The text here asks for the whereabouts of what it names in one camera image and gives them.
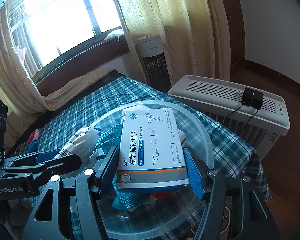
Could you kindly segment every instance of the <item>plaid bed sheet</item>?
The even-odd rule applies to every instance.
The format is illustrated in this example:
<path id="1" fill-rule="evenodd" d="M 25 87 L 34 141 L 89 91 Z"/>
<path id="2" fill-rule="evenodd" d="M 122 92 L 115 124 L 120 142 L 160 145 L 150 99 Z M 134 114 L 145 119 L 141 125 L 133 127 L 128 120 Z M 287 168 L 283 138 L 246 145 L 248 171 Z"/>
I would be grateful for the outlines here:
<path id="1" fill-rule="evenodd" d="M 82 127 L 90 126 L 103 114 L 106 114 L 119 106 L 143 100 L 158 100 L 175 103 L 193 113 L 202 122 L 210 135 L 213 144 L 214 168 L 223 175 L 231 178 L 248 175 L 257 185 L 264 199 L 270 199 L 265 174 L 258 155 L 251 146 L 203 113 L 200 113 L 145 84 L 126 77 L 119 77 L 109 84 L 95 90 L 91 94 L 79 99 L 76 103 L 47 123 L 41 129 L 41 137 L 38 141 L 38 151 L 45 152 L 62 148 L 77 130 Z M 14 155 L 23 154 L 27 146 L 27 143 L 19 145 Z M 182 205 L 182 203 L 189 201 L 178 192 L 174 194 L 179 194 L 178 196 L 172 196 L 180 199 L 180 203 L 177 203 L 177 205 Z M 32 204 L 35 205 L 37 200 L 38 197 L 32 198 Z M 140 212 L 140 215 L 147 213 L 151 216 L 152 214 L 152 216 L 154 216 L 154 224 L 161 225 L 162 221 L 160 221 L 160 217 L 154 214 L 153 210 L 151 210 L 152 208 L 152 205 L 142 205 L 134 211 L 134 216 L 136 218 L 139 217 L 136 212 Z M 180 238 L 200 221 L 203 209 L 204 203 L 200 204 L 180 226 L 153 239 L 175 240 Z M 129 216 L 126 211 L 118 211 L 118 215 L 124 217 Z M 73 210 L 71 210 L 71 216 L 74 238 L 76 240 L 82 239 L 79 220 Z M 104 221 L 104 224 L 106 228 L 122 227 L 126 228 L 126 230 L 131 229 L 131 223 L 127 223 L 127 221 L 121 219 L 107 220 Z"/>

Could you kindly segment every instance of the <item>screw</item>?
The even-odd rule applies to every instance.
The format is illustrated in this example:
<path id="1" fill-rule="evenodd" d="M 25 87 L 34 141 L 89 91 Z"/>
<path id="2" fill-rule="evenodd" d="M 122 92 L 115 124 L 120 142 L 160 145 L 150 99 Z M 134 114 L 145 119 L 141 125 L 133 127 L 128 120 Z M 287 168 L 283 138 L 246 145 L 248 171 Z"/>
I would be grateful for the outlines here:
<path id="1" fill-rule="evenodd" d="M 211 175 L 211 176 L 216 176 L 218 174 L 218 172 L 216 170 L 209 170 L 208 173 Z"/>
<path id="2" fill-rule="evenodd" d="M 59 178 L 60 178 L 59 175 L 53 175 L 51 177 L 51 181 L 56 182 L 56 181 L 58 181 Z"/>
<path id="3" fill-rule="evenodd" d="M 84 174 L 87 175 L 87 176 L 89 176 L 89 175 L 91 175 L 93 172 L 94 172 L 93 169 L 86 169 L 86 170 L 84 171 Z"/>
<path id="4" fill-rule="evenodd" d="M 245 182 L 250 182 L 251 181 L 251 179 L 250 179 L 250 177 L 248 177 L 248 176 L 243 176 L 243 181 L 245 181 Z"/>

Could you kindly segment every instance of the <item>white space heater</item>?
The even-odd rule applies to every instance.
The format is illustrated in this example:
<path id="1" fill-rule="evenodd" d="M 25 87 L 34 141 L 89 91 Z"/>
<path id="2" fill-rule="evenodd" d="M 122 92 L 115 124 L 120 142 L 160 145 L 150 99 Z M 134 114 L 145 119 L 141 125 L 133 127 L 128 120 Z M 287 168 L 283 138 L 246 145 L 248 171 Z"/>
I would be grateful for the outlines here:
<path id="1" fill-rule="evenodd" d="M 290 128 L 288 112 L 282 97 L 249 87 L 263 92 L 264 99 L 261 109 L 242 131 L 256 109 L 243 106 L 229 118 L 226 116 L 241 106 L 245 87 L 233 82 L 187 75 L 169 90 L 168 95 L 203 112 L 235 134 L 241 134 L 240 137 L 254 147 L 262 159 L 278 137 L 287 134 Z"/>

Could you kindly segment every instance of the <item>logo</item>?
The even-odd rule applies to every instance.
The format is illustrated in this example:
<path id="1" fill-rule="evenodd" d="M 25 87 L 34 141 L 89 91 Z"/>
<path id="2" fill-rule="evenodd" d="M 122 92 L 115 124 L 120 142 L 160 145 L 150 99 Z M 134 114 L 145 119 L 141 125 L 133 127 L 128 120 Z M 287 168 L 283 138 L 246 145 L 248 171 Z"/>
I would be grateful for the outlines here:
<path id="1" fill-rule="evenodd" d="M 123 174 L 120 178 L 121 182 L 122 183 L 129 183 L 131 178 L 128 174 Z"/>
<path id="2" fill-rule="evenodd" d="M 0 193 L 10 193 L 10 192 L 18 192 L 18 191 L 23 191 L 22 187 L 18 187 L 18 188 L 17 187 L 14 187 L 14 188 L 6 187 L 3 189 L 0 188 Z"/>
<path id="3" fill-rule="evenodd" d="M 163 120 L 161 119 L 161 116 L 153 117 L 152 114 L 150 114 L 149 112 L 145 112 L 145 114 L 146 114 L 146 117 L 149 119 L 148 122 L 152 122 L 153 120 L 163 122 Z"/>
<path id="4" fill-rule="evenodd" d="M 137 118 L 137 114 L 129 114 L 128 118 L 129 119 L 136 119 Z"/>

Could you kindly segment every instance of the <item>white plastic bag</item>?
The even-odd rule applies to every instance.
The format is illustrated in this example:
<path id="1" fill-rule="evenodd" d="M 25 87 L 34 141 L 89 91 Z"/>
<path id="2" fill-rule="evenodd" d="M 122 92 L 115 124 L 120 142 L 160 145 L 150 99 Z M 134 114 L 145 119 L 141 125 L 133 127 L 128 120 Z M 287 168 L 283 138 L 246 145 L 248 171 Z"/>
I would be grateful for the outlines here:
<path id="1" fill-rule="evenodd" d="M 100 137 L 100 129 L 95 127 L 85 127 L 78 130 L 66 143 L 66 145 L 57 153 L 54 159 L 61 158 L 68 154 L 76 154 L 81 159 L 81 167 L 76 171 L 62 175 L 63 178 L 78 176 L 86 165 L 94 166 L 96 158 L 92 158 L 92 153 Z"/>

